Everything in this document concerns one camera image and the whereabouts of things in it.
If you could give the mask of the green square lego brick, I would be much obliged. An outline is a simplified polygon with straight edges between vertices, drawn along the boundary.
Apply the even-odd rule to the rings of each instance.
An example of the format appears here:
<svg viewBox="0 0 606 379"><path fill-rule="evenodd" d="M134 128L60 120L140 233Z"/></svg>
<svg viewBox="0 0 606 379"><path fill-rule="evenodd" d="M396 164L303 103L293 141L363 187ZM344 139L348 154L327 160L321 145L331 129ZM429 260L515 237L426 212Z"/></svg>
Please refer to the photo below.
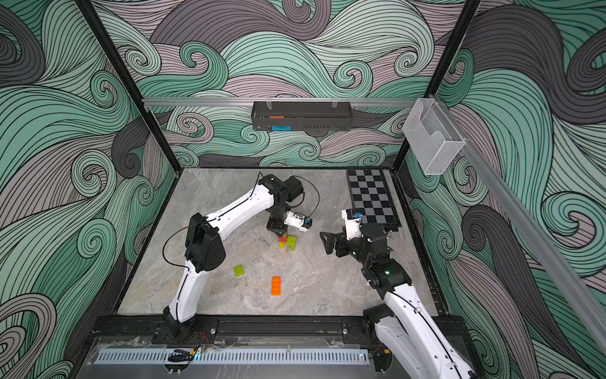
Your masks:
<svg viewBox="0 0 606 379"><path fill-rule="evenodd" d="M296 242L297 242L297 238L289 235L287 237L287 241L285 242L285 246L287 246L290 250L295 251Z"/></svg>

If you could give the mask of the orange long lego brick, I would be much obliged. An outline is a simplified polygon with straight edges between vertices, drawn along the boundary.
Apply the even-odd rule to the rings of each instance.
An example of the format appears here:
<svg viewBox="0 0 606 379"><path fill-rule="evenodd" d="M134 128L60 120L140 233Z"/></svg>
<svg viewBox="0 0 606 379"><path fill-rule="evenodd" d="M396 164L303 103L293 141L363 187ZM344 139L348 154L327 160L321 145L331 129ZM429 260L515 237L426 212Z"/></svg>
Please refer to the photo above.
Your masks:
<svg viewBox="0 0 606 379"><path fill-rule="evenodd" d="M271 278L271 296L281 295L281 284L280 276L273 276L273 278Z"/></svg>

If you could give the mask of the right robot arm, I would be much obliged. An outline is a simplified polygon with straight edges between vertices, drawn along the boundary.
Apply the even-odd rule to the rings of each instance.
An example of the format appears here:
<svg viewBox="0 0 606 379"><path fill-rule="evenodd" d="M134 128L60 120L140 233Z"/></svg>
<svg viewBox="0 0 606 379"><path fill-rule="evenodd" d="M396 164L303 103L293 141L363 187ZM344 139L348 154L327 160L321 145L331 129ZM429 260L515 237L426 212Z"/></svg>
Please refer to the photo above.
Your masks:
<svg viewBox="0 0 606 379"><path fill-rule="evenodd" d="M340 233L321 232L325 253L350 256L383 304L364 311L369 334L380 341L411 378L477 378L422 303L406 270L391 257L380 224L347 220Z"/></svg>

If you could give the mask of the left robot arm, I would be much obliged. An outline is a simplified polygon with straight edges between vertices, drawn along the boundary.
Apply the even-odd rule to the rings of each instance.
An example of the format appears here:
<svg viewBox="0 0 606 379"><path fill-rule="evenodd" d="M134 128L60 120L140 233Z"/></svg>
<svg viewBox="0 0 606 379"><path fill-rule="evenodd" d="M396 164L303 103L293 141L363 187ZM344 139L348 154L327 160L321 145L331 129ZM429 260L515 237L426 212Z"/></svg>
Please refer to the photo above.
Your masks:
<svg viewBox="0 0 606 379"><path fill-rule="evenodd" d="M164 323L177 342L184 343L194 334L197 304L210 273L226 259L228 237L264 211L269 215L267 230L278 238L287 238L291 228L306 232L312 226L311 217L293 212L291 205L303 194L303 184L293 175L284 181L275 175L260 175L252 189L229 205L207 215L191 216L184 228L183 275L173 300L163 311Z"/></svg>

